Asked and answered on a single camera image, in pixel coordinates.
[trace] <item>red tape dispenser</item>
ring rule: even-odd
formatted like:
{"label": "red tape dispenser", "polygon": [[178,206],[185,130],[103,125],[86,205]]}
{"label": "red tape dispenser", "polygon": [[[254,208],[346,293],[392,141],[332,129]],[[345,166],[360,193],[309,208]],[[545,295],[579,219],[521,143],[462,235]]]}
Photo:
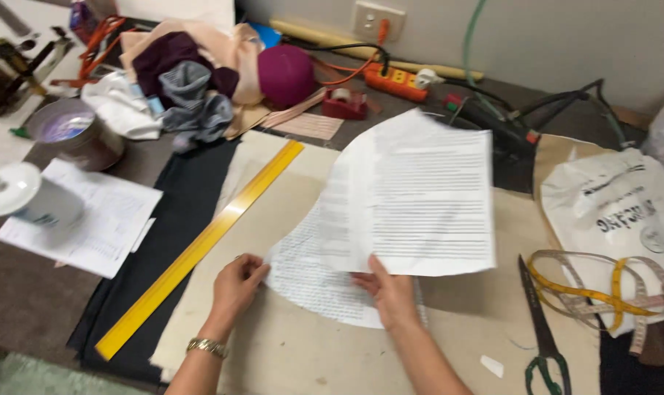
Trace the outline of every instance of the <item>red tape dispenser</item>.
{"label": "red tape dispenser", "polygon": [[322,115],[342,120],[365,120],[366,95],[345,88],[328,88],[322,99]]}

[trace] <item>floor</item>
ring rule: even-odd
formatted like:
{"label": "floor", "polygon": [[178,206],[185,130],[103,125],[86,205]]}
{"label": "floor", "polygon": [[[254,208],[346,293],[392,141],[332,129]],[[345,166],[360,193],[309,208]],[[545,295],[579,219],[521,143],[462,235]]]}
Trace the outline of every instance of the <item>floor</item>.
{"label": "floor", "polygon": [[26,355],[0,352],[0,394],[146,395],[148,392]]}

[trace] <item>yellow measuring tape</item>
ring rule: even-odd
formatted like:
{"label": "yellow measuring tape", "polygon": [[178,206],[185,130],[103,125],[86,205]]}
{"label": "yellow measuring tape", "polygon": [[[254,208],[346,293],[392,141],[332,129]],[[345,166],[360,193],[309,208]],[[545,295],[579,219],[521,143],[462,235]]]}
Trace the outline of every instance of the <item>yellow measuring tape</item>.
{"label": "yellow measuring tape", "polygon": [[278,154],[251,180],[220,212],[210,225],[183,251],[152,286],[117,321],[115,326],[95,345],[106,360],[110,360],[130,339],[166,297],[186,278],[186,275],[220,241],[261,194],[285,170],[304,146],[288,141]]}
{"label": "yellow measuring tape", "polygon": [[[598,258],[600,262],[604,261],[614,265],[611,281],[612,295],[585,289],[581,278],[575,272],[575,269],[569,263],[568,259],[566,259],[566,256],[589,256],[592,258]],[[566,267],[569,273],[573,276],[575,283],[579,287],[566,287],[564,285],[549,281],[543,275],[541,275],[534,267],[534,261],[545,257],[554,258],[558,261],[558,263]],[[654,275],[656,275],[656,277],[661,281],[661,295],[649,296],[646,293],[646,287],[642,277],[637,272],[626,266],[626,264],[630,261],[641,262],[649,267]],[[658,314],[664,313],[664,269],[654,260],[643,256],[631,256],[616,261],[612,258],[608,258],[607,256],[597,254],[542,249],[530,256],[529,260],[527,261],[527,268],[537,282],[537,293],[540,300],[544,304],[558,311],[559,313],[564,314],[565,316],[582,320],[582,322],[588,324],[592,328],[599,329],[588,320],[589,318],[593,317],[594,313],[614,313],[613,323],[610,328],[607,328],[607,330],[610,332],[614,332],[617,330],[617,328],[620,327],[620,325],[622,325],[624,313],[630,313],[637,316],[635,319],[635,335],[630,347],[630,353],[632,354],[640,354],[644,345],[644,340],[646,338],[646,320],[644,317],[656,316]],[[623,271],[631,274],[635,279],[634,300],[622,300],[621,278]],[[560,309],[549,302],[544,297],[543,291],[547,291],[558,297],[564,304],[566,310]],[[586,298],[602,301],[605,303],[605,305],[588,305]],[[644,309],[644,307],[661,306],[663,307],[662,311],[651,311]]]}

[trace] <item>hand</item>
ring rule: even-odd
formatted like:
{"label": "hand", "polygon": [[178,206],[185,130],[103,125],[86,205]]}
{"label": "hand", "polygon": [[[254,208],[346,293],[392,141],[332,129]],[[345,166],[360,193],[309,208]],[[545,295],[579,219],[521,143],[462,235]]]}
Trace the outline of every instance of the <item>hand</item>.
{"label": "hand", "polygon": [[269,270],[271,265],[264,265],[263,259],[251,254],[242,254],[224,266],[214,280],[210,316],[233,325],[254,300],[257,287]]}
{"label": "hand", "polygon": [[385,329],[392,332],[406,324],[420,325],[412,276],[389,275],[375,255],[368,257],[368,268],[373,274],[353,273],[352,282],[373,297]]}

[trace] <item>table surface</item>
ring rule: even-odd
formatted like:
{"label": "table surface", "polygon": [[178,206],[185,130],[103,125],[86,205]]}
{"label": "table surface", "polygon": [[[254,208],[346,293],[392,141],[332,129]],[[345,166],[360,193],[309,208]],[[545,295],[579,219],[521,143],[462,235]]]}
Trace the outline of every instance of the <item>table surface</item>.
{"label": "table surface", "polygon": [[[321,53],[319,57],[340,65],[360,63],[330,53]],[[541,91],[489,79],[482,82],[481,87],[517,107],[546,95]],[[354,88],[367,93],[371,100],[382,106],[383,111],[380,114],[369,112],[364,121],[345,121],[328,143],[317,139],[299,140],[341,150],[364,130],[416,106],[368,89],[361,80],[354,81]],[[429,103],[438,105],[446,94],[462,91],[455,86],[435,86]],[[311,112],[319,114],[319,106]],[[587,140],[606,148],[618,146],[607,121],[587,102],[574,103],[542,132]],[[639,131],[632,133],[638,139],[644,136]],[[172,135],[152,141],[129,141],[125,157],[107,173],[151,186],[171,154],[171,143]],[[37,145],[29,152],[26,161],[44,168],[53,157],[55,152]],[[68,350],[65,343],[99,281],[96,275],[71,266],[55,268],[54,262],[49,259],[0,242],[0,349],[77,368],[78,363],[73,360],[74,352]]]}

